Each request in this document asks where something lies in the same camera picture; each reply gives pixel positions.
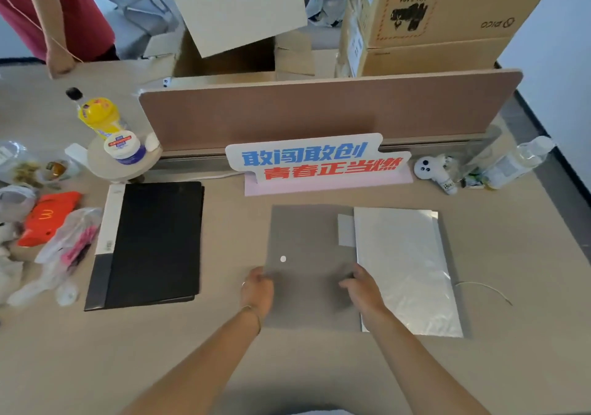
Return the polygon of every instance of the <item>black cap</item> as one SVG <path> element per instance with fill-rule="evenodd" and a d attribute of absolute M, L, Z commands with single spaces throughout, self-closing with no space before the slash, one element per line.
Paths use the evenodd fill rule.
<path fill-rule="evenodd" d="M 72 101 L 78 101 L 79 99 L 82 99 L 82 92 L 76 87 L 70 87 L 68 90 L 66 90 L 66 95 Z"/>

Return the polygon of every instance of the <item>forearm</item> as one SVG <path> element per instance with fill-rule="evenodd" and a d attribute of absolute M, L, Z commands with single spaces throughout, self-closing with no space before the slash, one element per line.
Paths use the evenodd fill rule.
<path fill-rule="evenodd" d="M 364 315 L 414 415 L 489 415 L 387 309 Z"/>
<path fill-rule="evenodd" d="M 240 311 L 122 415 L 205 415 L 258 332 L 257 315 Z"/>
<path fill-rule="evenodd" d="M 32 0 L 32 2 L 43 29 L 47 48 L 59 45 L 66 47 L 64 15 L 60 0 Z"/>

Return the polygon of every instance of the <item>yellow bottle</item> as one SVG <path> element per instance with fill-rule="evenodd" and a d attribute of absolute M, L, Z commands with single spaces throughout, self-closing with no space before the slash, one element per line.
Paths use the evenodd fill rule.
<path fill-rule="evenodd" d="M 76 101 L 78 118 L 104 140 L 115 132 L 129 130 L 117 106 L 110 99 L 93 98 L 83 103 L 83 95 L 76 87 L 66 90 L 66 95 Z"/>

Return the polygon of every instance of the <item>person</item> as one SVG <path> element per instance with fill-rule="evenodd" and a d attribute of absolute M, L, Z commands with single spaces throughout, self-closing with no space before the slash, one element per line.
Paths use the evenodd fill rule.
<path fill-rule="evenodd" d="M 378 285 L 360 265 L 339 285 L 363 315 L 414 415 L 490 415 L 384 305 Z M 121 415 L 205 415 L 259 334 L 273 302 L 262 267 L 248 274 L 242 309 Z"/>
<path fill-rule="evenodd" d="M 52 78 L 75 60 L 119 60 L 115 34 L 94 0 L 0 0 L 0 14 Z"/>

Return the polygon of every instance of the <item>bracelet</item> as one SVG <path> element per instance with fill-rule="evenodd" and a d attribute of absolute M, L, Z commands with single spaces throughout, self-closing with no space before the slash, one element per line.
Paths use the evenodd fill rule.
<path fill-rule="evenodd" d="M 259 315 L 259 313 L 256 311 L 254 306 L 251 305 L 244 305 L 240 308 L 240 310 L 242 311 L 243 309 L 250 309 L 252 311 L 253 314 L 255 314 L 257 320 L 259 321 L 259 331 L 258 333 L 256 333 L 256 335 L 258 336 L 261 333 L 261 329 L 262 329 L 262 319 L 261 316 Z"/>

